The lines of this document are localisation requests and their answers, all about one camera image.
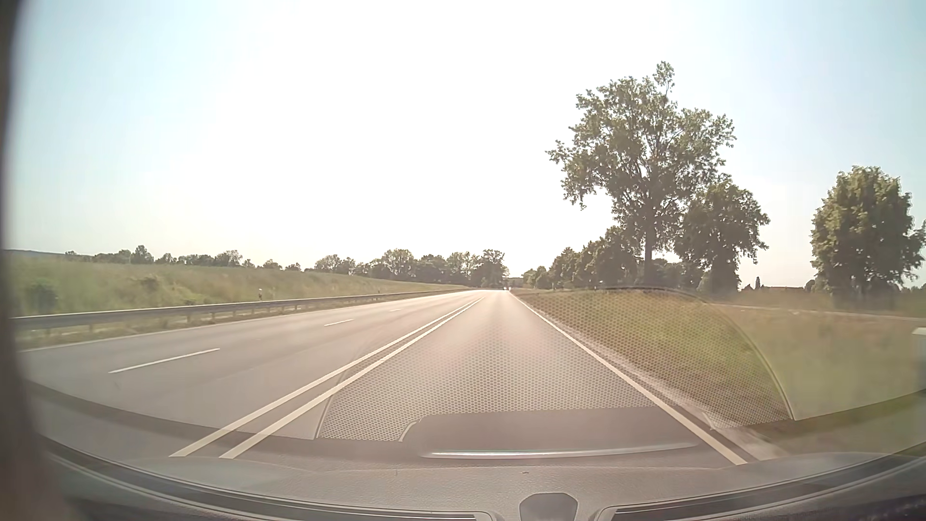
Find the dashed white line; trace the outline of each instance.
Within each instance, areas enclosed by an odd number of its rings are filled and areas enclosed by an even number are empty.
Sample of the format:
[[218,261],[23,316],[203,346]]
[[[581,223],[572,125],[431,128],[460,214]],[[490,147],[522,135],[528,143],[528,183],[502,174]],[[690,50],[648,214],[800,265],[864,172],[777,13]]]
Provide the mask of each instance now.
[[731,451],[729,447],[727,447],[727,446],[724,445],[723,443],[720,443],[716,438],[714,438],[713,436],[709,435],[703,428],[701,428],[700,426],[696,425],[694,422],[692,422],[691,420],[689,420],[688,418],[686,418],[684,415],[682,415],[681,413],[679,413],[678,411],[676,411],[673,407],[670,407],[665,401],[663,401],[663,400],[660,399],[658,396],[656,396],[655,394],[653,394],[652,392],[650,392],[649,389],[647,389],[647,388],[641,386],[640,384],[636,383],[636,382],[635,382],[634,380],[632,380],[629,376],[625,375],[620,369],[618,369],[617,367],[611,365],[610,362],[608,362],[607,360],[605,360],[605,359],[601,358],[600,356],[598,356],[598,354],[595,353],[594,351],[592,351],[591,349],[586,348],[579,340],[576,340],[575,338],[573,338],[569,333],[567,333],[567,332],[563,331],[562,329],[560,329],[559,327],[557,327],[556,324],[553,324],[552,322],[546,320],[546,317],[544,317],[542,314],[540,314],[540,313],[538,313],[537,311],[535,311],[531,306],[528,306],[526,302],[524,302],[524,301],[521,300],[521,299],[518,299],[518,302],[520,302],[521,304],[524,304],[524,307],[525,307],[525,308],[531,310],[531,312],[532,312],[533,314],[537,315],[538,317],[540,317],[541,320],[543,320],[543,321],[546,322],[547,324],[550,324],[550,326],[553,327],[554,329],[556,329],[559,333],[561,333],[561,334],[563,335],[563,337],[568,338],[573,344],[575,344],[576,346],[579,346],[580,349],[582,349],[583,351],[585,351],[585,352],[587,352],[588,354],[590,354],[590,355],[592,356],[592,358],[596,359],[598,362],[600,362],[602,365],[604,365],[607,369],[609,369],[609,370],[611,371],[611,373],[614,373],[614,374],[617,375],[621,380],[623,380],[623,381],[627,382],[628,384],[630,384],[632,388],[635,388],[636,390],[640,391],[641,394],[643,394],[643,395],[646,396],[648,399],[650,399],[650,401],[652,401],[653,403],[655,403],[655,405],[656,405],[659,409],[662,409],[663,411],[665,411],[666,413],[668,413],[669,416],[675,418],[676,421],[678,421],[680,424],[682,424],[683,426],[685,426],[686,428],[688,428],[688,430],[692,431],[692,434],[694,434],[695,436],[698,436],[699,438],[701,438],[701,440],[704,441],[707,445],[710,445],[715,451],[719,452],[723,457],[725,457],[725,458],[727,458],[728,460],[730,460],[730,463],[732,463],[732,464],[738,464],[738,465],[741,465],[741,464],[745,464],[745,463],[746,463],[746,460],[744,460],[742,457],[740,457],[739,454],[737,454],[736,452]]
[[424,328],[426,328],[426,327],[428,327],[428,326],[430,326],[430,325],[433,325],[433,324],[435,324],[435,323],[437,323],[437,322],[440,322],[440,321],[443,320],[444,318],[446,318],[446,317],[448,317],[448,316],[450,316],[450,315],[456,313],[457,311],[462,310],[463,308],[467,307],[468,305],[469,305],[469,304],[463,304],[462,306],[456,308],[455,310],[449,312],[448,314],[443,315],[443,316],[440,316],[440,317],[438,317],[438,318],[435,318],[434,320],[428,322],[427,324],[423,325],[422,327],[419,327],[418,329],[412,331],[411,333],[405,333],[405,334],[402,335],[401,337],[399,337],[399,338],[393,340],[392,342],[389,342],[389,343],[386,344],[385,346],[382,346],[381,348],[378,348],[378,349],[376,349],[376,350],[374,350],[374,351],[371,351],[370,353],[364,355],[363,357],[358,358],[358,359],[354,360],[353,362],[350,362],[349,364],[345,365],[344,367],[341,367],[341,368],[339,368],[339,369],[335,369],[334,371],[331,371],[331,372],[328,373],[327,375],[325,375],[325,376],[323,376],[323,377],[321,377],[321,378],[319,378],[319,379],[317,379],[317,380],[315,380],[315,381],[313,381],[313,382],[311,382],[311,383],[309,383],[309,384],[306,384],[306,385],[304,385],[304,386],[302,386],[302,387],[296,389],[295,391],[293,391],[293,392],[287,394],[286,396],[284,396],[284,397],[282,397],[282,398],[279,398],[279,399],[277,399],[277,400],[275,400],[275,401],[273,401],[273,402],[271,402],[271,403],[268,403],[267,405],[261,407],[260,409],[257,409],[256,411],[254,411],[254,412],[248,414],[247,416],[244,416],[244,417],[242,417],[242,418],[239,418],[238,420],[235,420],[234,422],[231,422],[230,424],[228,424],[228,425],[224,426],[223,428],[221,428],[221,429],[219,429],[219,430],[213,432],[212,434],[206,436],[205,438],[199,439],[199,440],[197,440],[197,441],[195,441],[195,442],[193,442],[193,443],[187,445],[186,447],[180,449],[179,451],[174,452],[174,453],[171,454],[170,456],[171,456],[171,457],[188,456],[188,455],[192,454],[193,452],[202,449],[203,447],[205,447],[205,446],[208,445],[209,443],[212,443],[213,441],[215,441],[215,440],[217,440],[217,439],[219,439],[219,438],[225,436],[226,434],[228,434],[228,433],[230,433],[230,432],[233,432],[233,431],[234,431],[235,429],[237,429],[238,427],[243,426],[244,424],[247,424],[248,422],[251,422],[252,420],[257,419],[258,417],[260,417],[260,416],[262,416],[262,415],[264,415],[264,414],[266,414],[266,413],[269,413],[270,411],[276,409],[277,407],[280,407],[281,405],[283,405],[283,404],[286,403],[287,401],[292,400],[293,398],[295,398],[295,397],[297,397],[297,396],[299,396],[299,395],[301,395],[301,394],[303,394],[303,393],[309,391],[310,389],[312,389],[312,388],[318,386],[319,384],[325,382],[325,381],[328,380],[329,378],[332,378],[333,376],[337,376],[337,375],[343,373],[344,371],[350,369],[351,367],[354,367],[355,365],[357,365],[357,364],[359,364],[359,363],[365,361],[367,358],[369,358],[369,357],[371,357],[371,356],[374,356],[374,355],[380,353],[380,352],[383,351],[384,349],[389,349],[390,347],[394,346],[395,344],[398,344],[398,343],[401,342],[402,340],[405,340],[406,338],[411,337],[412,335],[418,333],[418,331],[421,331],[422,329],[424,329]]
[[112,375],[114,373],[121,373],[123,371],[129,371],[131,369],[138,369],[139,367],[146,367],[148,365],[154,365],[156,363],[170,362],[171,360],[179,360],[181,358],[186,358],[188,356],[196,356],[197,354],[210,353],[212,351],[218,351],[218,350],[219,348],[206,349],[205,351],[197,351],[195,353],[182,354],[180,356],[172,356],[170,358],[165,358],[164,360],[155,360],[153,362],[139,363],[138,365],[132,365],[130,367],[123,367],[122,369],[116,369],[114,371],[110,371],[109,373]]
[[479,300],[482,300],[482,299],[484,299],[484,297],[480,297],[480,298],[479,298],[478,300],[476,300],[475,302],[471,302],[470,304],[468,304],[467,306],[465,306],[463,309],[461,309],[461,310],[455,312],[454,314],[450,315],[449,317],[443,319],[440,323],[438,323],[438,325],[432,327],[431,329],[425,331],[424,333],[418,335],[417,337],[414,337],[412,340],[410,340],[408,343],[406,343],[406,344],[405,344],[404,346],[402,346],[401,348],[394,350],[393,352],[391,352],[391,353],[387,354],[386,356],[380,358],[378,361],[376,361],[376,362],[374,362],[374,363],[371,363],[371,364],[368,365],[367,367],[364,367],[361,371],[358,371],[356,375],[352,375],[351,377],[345,379],[345,381],[341,382],[340,384],[338,384],[338,385],[334,386],[333,388],[330,388],[330,389],[326,390],[325,392],[319,394],[315,399],[313,399],[312,401],[306,403],[305,405],[303,405],[302,407],[296,409],[295,411],[292,411],[291,413],[286,414],[281,420],[277,421],[277,422],[274,423],[273,425],[271,425],[271,426],[269,426],[269,427],[267,427],[267,428],[261,430],[261,431],[258,432],[257,434],[253,435],[251,438],[248,438],[248,439],[246,439],[245,441],[242,441],[241,443],[239,443],[238,445],[232,447],[231,449],[229,449],[228,451],[226,451],[224,454],[222,454],[221,456],[219,456],[219,458],[231,459],[231,458],[234,458],[234,457],[238,456],[238,455],[241,454],[242,452],[247,451],[247,450],[250,449],[251,447],[254,447],[255,445],[257,445],[257,444],[258,444],[261,440],[263,440],[264,438],[266,438],[266,437],[270,436],[271,434],[277,432],[278,430],[280,430],[281,428],[283,428],[284,426],[286,426],[287,424],[289,424],[290,422],[292,422],[293,420],[295,420],[295,419],[298,418],[299,416],[305,414],[309,409],[311,409],[311,408],[315,407],[316,405],[322,403],[323,401],[327,400],[328,398],[330,398],[331,396],[333,396],[334,393],[338,392],[339,390],[341,390],[341,389],[343,389],[343,388],[349,386],[350,384],[354,383],[358,378],[360,378],[361,376],[365,375],[366,373],[369,373],[369,372],[372,371],[373,369],[376,369],[377,367],[379,367],[380,365],[382,365],[383,363],[385,363],[385,362],[386,362],[387,360],[389,360],[390,358],[394,357],[395,355],[399,354],[400,352],[402,352],[402,351],[404,351],[405,349],[407,349],[408,347],[410,347],[410,346],[411,346],[412,344],[414,344],[415,342],[418,342],[418,341],[421,340],[422,338],[425,338],[428,334],[430,334],[432,331],[434,331],[434,330],[437,329],[438,327],[440,327],[440,326],[442,326],[442,325],[444,325],[444,324],[450,322],[454,317],[456,317],[457,315],[459,315],[459,314],[462,313],[463,311],[466,311],[466,310],[468,310],[469,308],[471,308],[471,307],[475,306],[476,304],[478,304],[478,303],[479,303]]

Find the field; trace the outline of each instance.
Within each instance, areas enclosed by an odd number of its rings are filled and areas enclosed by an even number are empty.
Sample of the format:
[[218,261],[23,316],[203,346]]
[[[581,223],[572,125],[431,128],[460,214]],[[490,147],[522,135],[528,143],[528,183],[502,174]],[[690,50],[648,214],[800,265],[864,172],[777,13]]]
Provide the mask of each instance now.
[[7,253],[16,315],[39,314],[28,288],[45,280],[56,294],[51,312],[106,311],[257,300],[308,299],[449,289],[335,273],[160,264],[76,262]]
[[519,296],[679,391],[718,427],[780,421],[787,409],[796,419],[816,417],[921,388],[911,333],[926,319],[801,311],[791,296],[787,309],[707,303],[668,291],[522,290]]
[[807,293],[778,287],[764,288],[761,291],[741,291],[723,299],[722,302],[791,310],[850,311],[926,318],[926,291],[922,290],[895,294],[893,306],[866,309],[841,309],[833,305],[832,298],[826,293]]

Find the guardrail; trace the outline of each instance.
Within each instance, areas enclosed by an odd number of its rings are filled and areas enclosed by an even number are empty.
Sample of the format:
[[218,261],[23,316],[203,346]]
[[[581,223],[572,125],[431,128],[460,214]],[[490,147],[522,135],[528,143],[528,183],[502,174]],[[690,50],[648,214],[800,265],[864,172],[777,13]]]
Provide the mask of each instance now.
[[60,313],[52,315],[32,315],[13,317],[13,325],[18,330],[40,330],[54,329],[57,327],[72,327],[75,325],[94,324],[112,324],[117,322],[129,322],[134,320],[164,318],[171,316],[186,316],[187,320],[193,315],[211,314],[215,318],[215,313],[238,311],[269,310],[280,308],[281,312],[286,308],[292,307],[298,311],[300,306],[312,306],[315,304],[325,304],[329,302],[350,302],[355,300],[373,300],[390,297],[425,297],[428,295],[440,295],[443,293],[455,293],[457,291],[466,291],[470,288],[454,289],[435,289],[431,291],[406,291],[403,293],[376,293],[372,295],[344,295],[341,297],[317,297],[314,299],[287,299],[287,300],[258,300],[255,302],[233,302],[229,304],[202,304],[196,306],[173,306],[169,308],[145,308],[140,310],[116,310],[116,311],[88,311],[82,313]]

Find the asphalt road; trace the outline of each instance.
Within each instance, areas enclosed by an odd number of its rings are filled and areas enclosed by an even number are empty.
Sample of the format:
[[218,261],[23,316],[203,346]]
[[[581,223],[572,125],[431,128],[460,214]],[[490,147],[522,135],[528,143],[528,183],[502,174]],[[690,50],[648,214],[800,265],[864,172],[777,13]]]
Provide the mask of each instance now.
[[749,458],[506,291],[33,349],[21,362],[44,435],[135,464],[718,468]]

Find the hazy sky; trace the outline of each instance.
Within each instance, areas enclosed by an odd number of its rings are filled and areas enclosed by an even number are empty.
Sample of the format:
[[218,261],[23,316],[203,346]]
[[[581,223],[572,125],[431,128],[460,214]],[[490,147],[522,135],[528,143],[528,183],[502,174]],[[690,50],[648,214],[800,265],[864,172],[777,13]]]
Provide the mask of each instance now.
[[497,248],[512,273],[611,224],[545,150],[575,95],[676,70],[726,113],[726,171],[771,217],[766,285],[813,275],[835,174],[900,176],[926,218],[926,3],[26,2],[7,248],[236,248],[311,265]]

